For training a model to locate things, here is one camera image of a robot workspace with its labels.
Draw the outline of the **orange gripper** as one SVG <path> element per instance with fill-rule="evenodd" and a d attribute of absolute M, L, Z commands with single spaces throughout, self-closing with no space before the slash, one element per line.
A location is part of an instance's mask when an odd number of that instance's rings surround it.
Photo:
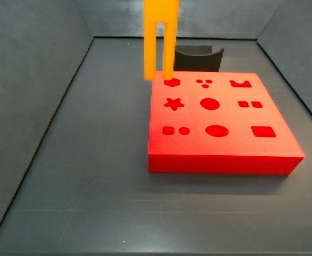
<path fill-rule="evenodd" d="M 164 28 L 162 77 L 173 76 L 177 15 L 180 0 L 144 0 L 144 78 L 154 79 L 156 73 L 156 24 L 166 23 Z"/>

